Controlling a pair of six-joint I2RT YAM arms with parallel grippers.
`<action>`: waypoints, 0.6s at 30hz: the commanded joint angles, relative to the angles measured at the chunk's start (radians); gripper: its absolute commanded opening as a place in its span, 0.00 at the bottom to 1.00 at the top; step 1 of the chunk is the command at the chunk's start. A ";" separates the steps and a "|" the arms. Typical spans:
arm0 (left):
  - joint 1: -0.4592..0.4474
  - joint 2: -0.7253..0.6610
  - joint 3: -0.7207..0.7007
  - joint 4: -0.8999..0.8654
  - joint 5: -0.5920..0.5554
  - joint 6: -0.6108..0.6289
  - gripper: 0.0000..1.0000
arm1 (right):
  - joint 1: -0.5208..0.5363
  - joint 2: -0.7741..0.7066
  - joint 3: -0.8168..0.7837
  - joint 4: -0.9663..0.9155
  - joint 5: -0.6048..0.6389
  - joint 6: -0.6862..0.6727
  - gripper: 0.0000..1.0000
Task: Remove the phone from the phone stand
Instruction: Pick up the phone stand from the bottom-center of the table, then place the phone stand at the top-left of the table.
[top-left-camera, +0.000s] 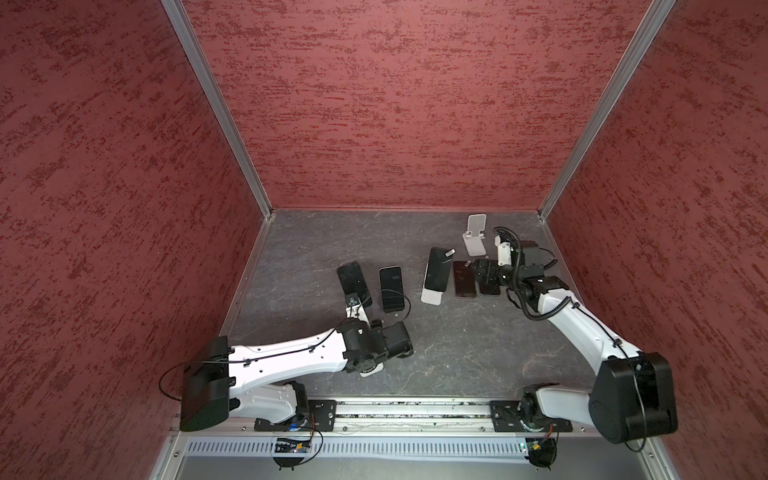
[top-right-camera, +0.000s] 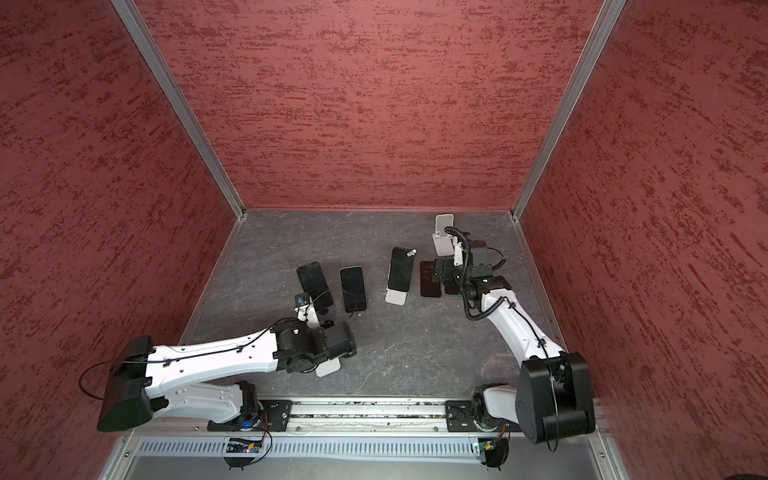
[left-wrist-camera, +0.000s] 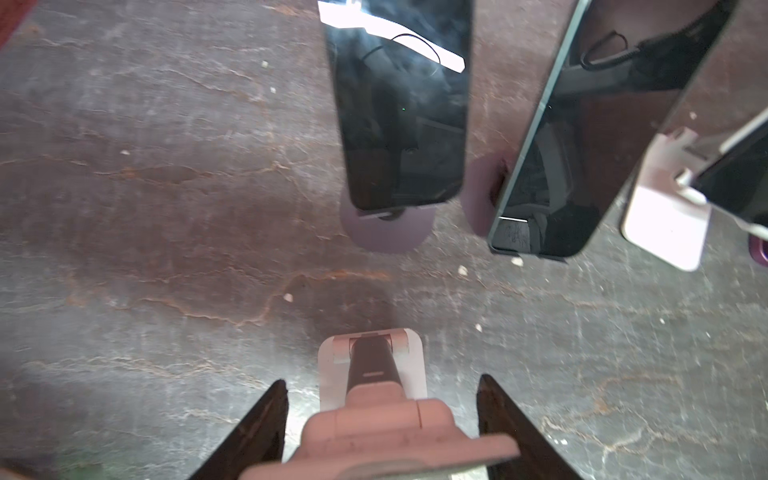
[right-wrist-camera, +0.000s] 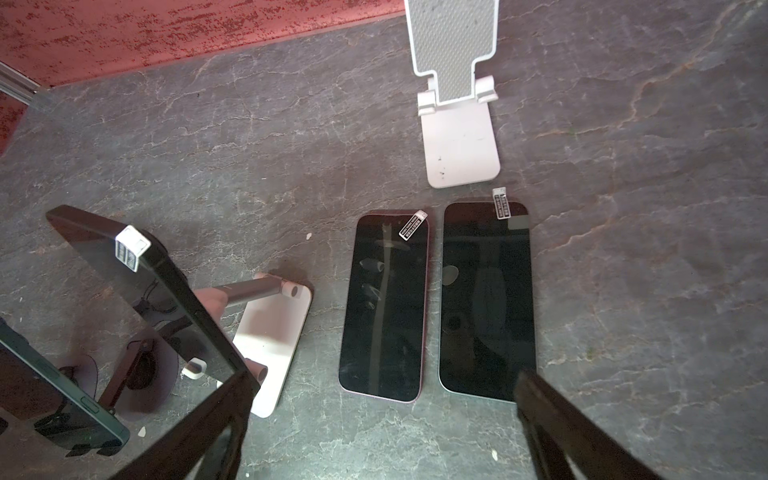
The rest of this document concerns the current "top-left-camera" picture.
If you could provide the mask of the white stand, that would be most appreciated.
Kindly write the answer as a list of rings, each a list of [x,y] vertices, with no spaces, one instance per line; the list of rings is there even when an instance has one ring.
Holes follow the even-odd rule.
[[[440,305],[443,297],[443,287],[439,268],[427,265],[422,286],[421,301],[428,305]]]
[[[374,375],[374,374],[382,371],[383,369],[384,369],[384,364],[383,363],[379,363],[379,364],[376,364],[375,366],[371,365],[370,367],[366,367],[365,369],[361,370],[359,372],[359,374],[362,377],[369,377],[371,375]]]
[[[467,218],[467,226],[462,234],[462,239],[470,257],[482,257],[487,254],[484,245],[486,222],[486,214],[472,214]]]

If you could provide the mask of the purple edged dark phone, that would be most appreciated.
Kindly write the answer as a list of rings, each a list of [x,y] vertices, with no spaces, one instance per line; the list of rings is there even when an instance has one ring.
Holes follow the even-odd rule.
[[[475,298],[477,296],[475,274],[470,262],[454,261],[453,278],[454,291],[458,298]]]

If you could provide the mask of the black phone table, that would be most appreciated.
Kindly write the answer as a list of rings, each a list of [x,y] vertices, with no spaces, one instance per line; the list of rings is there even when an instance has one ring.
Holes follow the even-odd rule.
[[[357,296],[360,305],[364,308],[372,305],[372,297],[358,261],[339,266],[336,273],[345,296],[346,307],[352,306],[351,299],[353,296]]]

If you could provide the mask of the black phone with sticker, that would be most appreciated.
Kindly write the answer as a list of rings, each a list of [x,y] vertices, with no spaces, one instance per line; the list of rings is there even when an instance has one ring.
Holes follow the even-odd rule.
[[[454,249],[442,247],[430,249],[423,284],[425,290],[440,293],[447,290],[454,255]]]

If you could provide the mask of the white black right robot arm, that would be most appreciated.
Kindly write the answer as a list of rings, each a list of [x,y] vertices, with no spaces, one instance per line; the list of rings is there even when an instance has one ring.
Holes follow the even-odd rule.
[[[537,243],[495,231],[497,258],[472,264],[483,283],[505,290],[524,317],[555,326],[592,368],[591,388],[539,384],[525,389],[517,416],[541,432],[562,419],[591,426],[612,444],[645,442],[678,429],[673,374],[659,353],[647,353],[597,318],[570,287],[549,274]]]

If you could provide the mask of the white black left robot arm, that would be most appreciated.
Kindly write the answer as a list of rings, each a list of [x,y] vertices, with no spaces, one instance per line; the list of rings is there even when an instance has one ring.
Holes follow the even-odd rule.
[[[386,361],[412,354],[402,321],[384,327],[350,317],[318,335],[263,346],[232,346],[220,336],[183,364],[179,427],[201,431],[231,416],[300,425],[310,410],[298,377],[337,372],[366,377]]]

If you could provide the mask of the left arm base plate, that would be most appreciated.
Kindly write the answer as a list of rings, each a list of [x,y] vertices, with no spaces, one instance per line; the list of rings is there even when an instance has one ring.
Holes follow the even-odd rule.
[[[322,433],[330,432],[334,428],[338,402],[335,400],[321,399],[308,400],[297,406],[296,413],[289,419],[271,423],[264,419],[256,419],[254,430],[256,432],[293,432],[314,431]]]

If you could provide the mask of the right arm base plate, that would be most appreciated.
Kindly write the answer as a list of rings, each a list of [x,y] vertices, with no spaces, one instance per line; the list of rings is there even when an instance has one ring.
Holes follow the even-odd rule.
[[[538,413],[525,419],[518,400],[496,400],[489,403],[490,419],[496,433],[546,434],[570,433],[573,425],[570,421],[550,418]]]

